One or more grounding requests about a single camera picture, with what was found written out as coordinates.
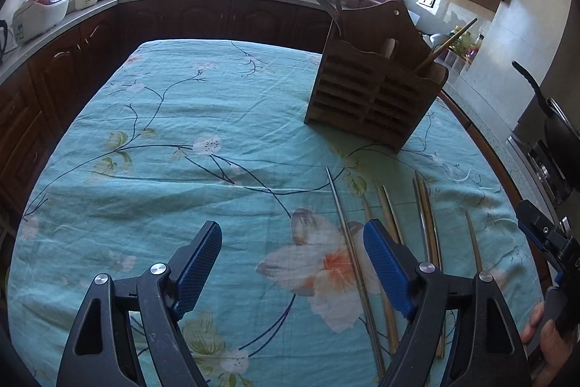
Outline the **right hand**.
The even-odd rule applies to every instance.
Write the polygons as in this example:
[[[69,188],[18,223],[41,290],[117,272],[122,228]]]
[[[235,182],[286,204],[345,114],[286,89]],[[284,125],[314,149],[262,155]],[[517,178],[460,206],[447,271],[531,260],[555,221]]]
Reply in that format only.
[[[551,319],[540,331],[540,348],[544,366],[533,379],[534,386],[579,385],[579,344],[573,344],[570,336],[562,339]]]

